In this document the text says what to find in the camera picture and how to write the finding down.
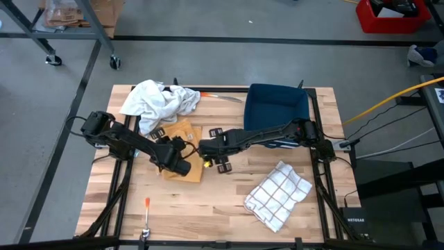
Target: red box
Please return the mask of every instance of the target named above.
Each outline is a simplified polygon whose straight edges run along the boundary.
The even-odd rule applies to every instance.
[[[415,33],[431,16],[423,0],[413,2],[418,8],[417,17],[376,17],[370,0],[361,0],[356,7],[356,13],[362,30],[365,33]]]

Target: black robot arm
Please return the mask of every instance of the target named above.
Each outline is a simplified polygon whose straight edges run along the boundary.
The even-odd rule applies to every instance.
[[[332,143],[319,136],[315,122],[306,119],[294,119],[284,126],[257,131],[230,129],[218,134],[211,140],[201,140],[199,142],[199,154],[205,160],[214,160],[244,151],[253,144],[281,139],[292,139],[303,147],[317,149],[321,160],[328,162],[336,160]]]
[[[110,113],[101,111],[91,112],[80,130],[91,145],[108,145],[110,155],[114,158],[128,160],[134,154],[134,149],[139,149],[147,153],[151,157],[150,162],[160,170],[167,169],[185,176],[191,169],[191,164],[180,154],[186,147],[180,137],[172,140],[163,137],[155,143],[116,122]]]

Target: black metal frame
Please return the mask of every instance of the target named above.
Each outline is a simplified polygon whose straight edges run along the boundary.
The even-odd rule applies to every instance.
[[[249,87],[191,87],[193,90],[204,92],[248,92]],[[322,129],[321,114],[318,106],[316,90],[314,88],[306,88],[307,93],[311,97],[313,103],[314,115],[316,123]],[[135,132],[139,130],[139,119],[135,123]],[[125,125],[130,123],[130,117],[125,118]],[[110,184],[110,193],[108,194],[108,203],[104,208],[98,219],[92,224],[91,228],[83,233],[81,236],[75,237],[72,240],[59,240],[50,242],[36,242],[28,244],[14,244],[8,246],[0,246],[0,250],[4,249],[93,249],[98,247],[115,247],[118,249],[120,245],[139,246],[140,249],[147,249],[150,246],[170,246],[170,247],[212,247],[215,249],[229,249],[231,247],[278,247],[301,250],[302,248],[313,249],[409,249],[408,247],[399,247],[392,245],[380,245],[368,243],[360,240],[359,236],[348,225],[336,204],[336,195],[334,193],[334,186],[332,182],[332,175],[330,171],[330,164],[327,162],[319,162],[316,156],[316,151],[310,149],[311,162],[313,166],[315,190],[318,199],[319,217],[321,220],[321,228],[323,232],[324,242],[319,243],[302,243],[302,239],[295,238],[294,242],[228,242],[228,241],[177,241],[177,240],[119,240],[123,215],[126,204],[126,197],[128,195],[128,186],[130,183],[131,171],[133,168],[134,158],[127,162],[126,171],[121,185],[117,188],[119,180],[119,172],[122,162],[116,161],[114,166],[114,173],[112,175],[112,182]],[[326,190],[323,186],[321,175],[319,173],[319,165],[322,164],[325,170],[325,180],[327,183]],[[117,212],[117,220],[112,236],[107,236],[110,211],[120,199],[119,209]],[[327,215],[325,212],[325,203],[330,207],[334,216],[334,228],[336,239],[330,238],[330,232],[327,222]],[[101,236],[94,237],[102,228]],[[341,228],[348,234],[348,240],[343,239]]]

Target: caster wheel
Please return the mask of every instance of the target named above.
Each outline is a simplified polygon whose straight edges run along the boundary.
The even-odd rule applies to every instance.
[[[118,70],[120,68],[120,58],[117,56],[110,56],[110,67]]]
[[[53,66],[61,66],[62,59],[56,55],[50,55],[46,57],[45,63]]]

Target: yellow cable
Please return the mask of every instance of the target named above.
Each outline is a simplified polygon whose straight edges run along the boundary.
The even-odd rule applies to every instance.
[[[349,124],[350,122],[353,122],[353,121],[363,117],[364,115],[367,115],[368,113],[374,111],[375,109],[379,108],[380,106],[384,105],[385,103],[393,100],[394,98],[396,98],[396,97],[398,97],[398,96],[400,96],[402,94],[405,94],[405,93],[410,92],[412,90],[416,90],[418,88],[422,88],[422,87],[425,87],[427,85],[431,85],[431,84],[434,84],[434,83],[437,83],[437,82],[440,82],[440,81],[444,81],[444,77],[440,77],[440,78],[437,78],[437,79],[434,79],[434,80],[431,80],[431,81],[427,81],[425,83],[421,83],[421,84],[415,85],[413,87],[409,87],[409,88],[407,88],[407,89],[405,89],[405,90],[403,90],[401,92],[398,92],[398,93],[394,94],[393,96],[391,96],[391,97],[381,101],[380,103],[374,105],[373,107],[369,108],[368,110],[366,110],[366,111],[362,112],[361,114],[353,117],[352,119],[349,119],[348,121],[342,123],[342,125]]]

